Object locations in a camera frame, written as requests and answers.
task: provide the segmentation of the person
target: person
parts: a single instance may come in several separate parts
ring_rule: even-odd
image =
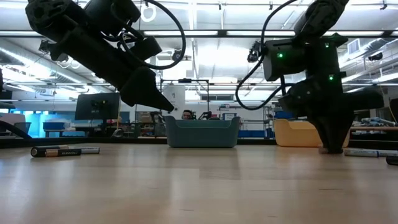
[[[190,110],[184,110],[182,112],[182,119],[192,119],[192,111]]]

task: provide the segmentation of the table surface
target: table surface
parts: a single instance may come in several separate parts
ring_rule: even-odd
[[[398,167],[318,149],[0,150],[0,223],[396,223]]]

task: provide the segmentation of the duracell battery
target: duracell battery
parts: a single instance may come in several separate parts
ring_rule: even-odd
[[[60,145],[60,146],[36,146],[33,147],[36,150],[46,150],[46,149],[81,149],[82,154],[99,154],[100,147],[83,147],[83,146],[68,146],[68,145]]]
[[[33,157],[59,157],[59,156],[80,156],[81,149],[36,149],[32,148],[30,154]]]

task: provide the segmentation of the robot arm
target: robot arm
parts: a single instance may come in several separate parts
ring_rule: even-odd
[[[307,11],[294,27],[296,38],[303,40],[319,39],[336,24],[348,1],[317,0],[309,5]]]
[[[146,1],[160,7],[177,23],[184,55],[186,40],[178,20],[161,4]],[[166,67],[145,63],[162,49],[153,37],[144,38],[131,28],[141,16],[131,0],[91,0],[84,9],[72,0],[29,0],[25,11],[32,29],[56,42],[51,48],[53,60],[61,54],[73,57],[115,86],[129,106],[140,104],[173,110],[172,104],[157,90],[155,73],[150,68],[170,68],[183,57]],[[118,47],[109,42],[118,42]]]
[[[271,13],[273,16],[284,6],[296,0],[289,0]],[[328,153],[342,153],[342,145],[353,123],[355,110],[368,110],[384,106],[383,97],[375,91],[343,93],[337,47],[348,41],[338,34],[322,37],[342,15],[348,0],[316,0],[299,19],[294,31],[295,37],[282,40],[268,40],[262,44],[264,76],[267,81],[280,79],[281,86],[262,105],[255,108],[244,106],[238,95],[239,104],[248,110],[258,110],[268,103],[279,90],[283,97],[278,101],[283,110],[296,116],[306,116],[316,127],[323,147]],[[268,17],[263,28],[271,18]],[[247,80],[261,61],[244,77]],[[306,79],[298,83],[284,83],[284,75],[305,72]],[[284,88],[291,86],[286,93]]]

